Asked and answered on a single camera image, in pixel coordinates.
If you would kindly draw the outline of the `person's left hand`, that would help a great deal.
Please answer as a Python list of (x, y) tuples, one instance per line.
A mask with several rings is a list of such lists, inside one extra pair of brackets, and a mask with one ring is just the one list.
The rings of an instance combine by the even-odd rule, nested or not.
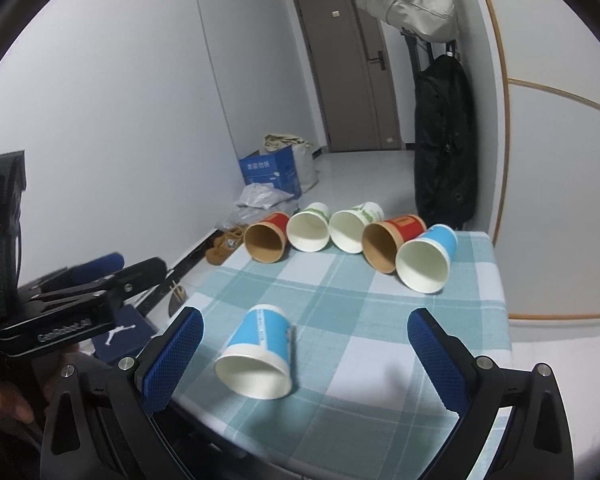
[[(76, 364), (82, 358), (88, 358), (88, 354), (82, 352), (75, 344), (33, 361), (35, 378), (45, 398), (46, 406), (50, 405), (61, 369), (68, 364)], [(20, 390), (9, 382), (0, 382), (0, 416), (26, 426), (35, 425), (33, 408)]]

